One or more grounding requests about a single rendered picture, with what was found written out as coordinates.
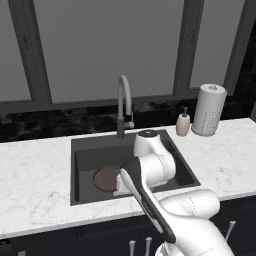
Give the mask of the beige soap dispenser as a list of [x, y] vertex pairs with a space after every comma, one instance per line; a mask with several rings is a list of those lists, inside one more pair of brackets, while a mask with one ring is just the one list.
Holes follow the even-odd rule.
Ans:
[[178, 116], [176, 122], [176, 134], [185, 137], [190, 129], [190, 116], [187, 113], [188, 108], [183, 106], [183, 112]]

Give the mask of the grey curved tap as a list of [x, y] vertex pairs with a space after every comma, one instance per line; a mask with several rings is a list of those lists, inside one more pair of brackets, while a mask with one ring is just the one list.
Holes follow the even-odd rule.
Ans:
[[133, 128], [134, 121], [130, 85], [127, 77], [121, 75], [118, 79], [117, 138], [123, 139], [125, 130]]

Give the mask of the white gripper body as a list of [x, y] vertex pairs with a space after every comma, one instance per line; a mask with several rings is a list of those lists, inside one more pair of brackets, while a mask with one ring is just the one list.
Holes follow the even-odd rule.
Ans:
[[113, 192], [114, 196], [128, 195], [130, 191], [126, 188], [121, 175], [118, 174], [116, 177], [116, 190]]

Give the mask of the grey framed window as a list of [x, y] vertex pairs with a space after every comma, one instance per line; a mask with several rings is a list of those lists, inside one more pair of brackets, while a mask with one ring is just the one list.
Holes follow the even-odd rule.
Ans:
[[134, 104], [236, 87], [256, 0], [0, 0], [0, 113]]

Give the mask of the white paper towel roll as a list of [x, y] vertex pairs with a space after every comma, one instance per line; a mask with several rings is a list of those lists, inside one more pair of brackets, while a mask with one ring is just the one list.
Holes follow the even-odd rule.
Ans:
[[191, 130], [200, 136], [213, 136], [218, 128], [227, 90], [216, 84], [200, 86]]

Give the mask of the brown round pan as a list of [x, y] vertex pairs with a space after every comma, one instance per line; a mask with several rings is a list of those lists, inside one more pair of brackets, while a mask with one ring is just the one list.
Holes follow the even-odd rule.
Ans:
[[114, 192], [116, 190], [116, 179], [119, 173], [119, 167], [116, 165], [101, 166], [93, 175], [93, 183], [97, 189], [103, 192]]

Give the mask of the dark cupboard run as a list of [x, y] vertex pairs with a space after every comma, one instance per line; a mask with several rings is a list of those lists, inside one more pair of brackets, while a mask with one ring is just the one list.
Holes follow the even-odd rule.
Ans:
[[[235, 256], [256, 256], [256, 195], [226, 200], [211, 221], [226, 236]], [[145, 255], [145, 239], [152, 237], [150, 254], [164, 242], [147, 216], [129, 217], [80, 227], [0, 240], [0, 256], [130, 256], [129, 241], [136, 241], [134, 256]]]

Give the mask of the black sink basin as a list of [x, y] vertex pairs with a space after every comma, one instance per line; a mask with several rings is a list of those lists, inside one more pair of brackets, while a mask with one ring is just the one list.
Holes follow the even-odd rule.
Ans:
[[[163, 192], [200, 186], [200, 182], [188, 166], [182, 154], [165, 129], [158, 130], [165, 148], [172, 154], [176, 164], [176, 175], [165, 185], [153, 187], [152, 192]], [[98, 189], [94, 182], [95, 172], [111, 165], [120, 169], [123, 162], [133, 156], [136, 132], [128, 133], [123, 139], [116, 135], [80, 138], [71, 140], [71, 193], [72, 205], [100, 202], [128, 197], [115, 196], [113, 192]]]

